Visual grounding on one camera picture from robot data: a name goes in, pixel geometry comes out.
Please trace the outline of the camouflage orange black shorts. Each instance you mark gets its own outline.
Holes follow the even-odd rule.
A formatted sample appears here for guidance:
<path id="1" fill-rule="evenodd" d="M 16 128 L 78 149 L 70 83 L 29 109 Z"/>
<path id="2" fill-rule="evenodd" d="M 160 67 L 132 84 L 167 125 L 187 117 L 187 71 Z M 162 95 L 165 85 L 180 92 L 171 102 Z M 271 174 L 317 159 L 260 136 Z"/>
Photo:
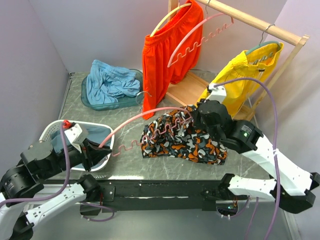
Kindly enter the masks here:
<path id="1" fill-rule="evenodd" d="M 144 126 L 140 143 L 143 158 L 173 157 L 191 162 L 224 165 L 227 149 L 210 135 L 194 127 L 189 115 L 197 107 L 183 106 L 182 110 L 172 110 L 162 114 Z"/>

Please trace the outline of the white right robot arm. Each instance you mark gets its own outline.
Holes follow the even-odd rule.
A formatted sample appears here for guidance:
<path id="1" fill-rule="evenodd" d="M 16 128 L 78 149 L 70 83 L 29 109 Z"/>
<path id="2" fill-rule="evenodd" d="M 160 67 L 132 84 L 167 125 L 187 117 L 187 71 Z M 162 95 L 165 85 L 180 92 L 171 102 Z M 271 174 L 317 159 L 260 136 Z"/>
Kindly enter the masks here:
<path id="1" fill-rule="evenodd" d="M 220 181 L 220 199 L 251 196 L 278 202 L 289 213 L 310 209 L 316 196 L 312 190 L 320 185 L 317 172 L 307 172 L 294 164 L 248 120 L 233 120 L 227 108 L 217 100 L 202 100 L 192 112 L 193 125 L 227 149 L 252 160 L 263 168 L 270 179 L 245 178 L 226 173 Z"/>

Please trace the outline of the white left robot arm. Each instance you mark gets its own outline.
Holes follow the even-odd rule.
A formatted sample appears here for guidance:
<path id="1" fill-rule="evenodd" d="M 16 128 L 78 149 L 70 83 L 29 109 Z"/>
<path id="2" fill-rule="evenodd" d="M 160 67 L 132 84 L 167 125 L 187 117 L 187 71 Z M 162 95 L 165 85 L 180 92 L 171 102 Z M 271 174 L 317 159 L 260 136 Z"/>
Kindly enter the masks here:
<path id="1" fill-rule="evenodd" d="M 100 185 L 88 173 L 70 188 L 45 200 L 43 205 L 30 212 L 23 211 L 27 203 L 35 201 L 35 195 L 44 189 L 45 180 L 79 164 L 89 172 L 111 152 L 109 146 L 99 147 L 98 143 L 85 139 L 83 153 L 73 146 L 67 147 L 69 164 L 66 164 L 66 154 L 55 152 L 51 142 L 40 140 L 33 143 L 21 153 L 18 164 L 0 180 L 0 238 L 29 240 L 38 224 L 47 217 L 53 217 L 75 203 L 97 199 Z"/>

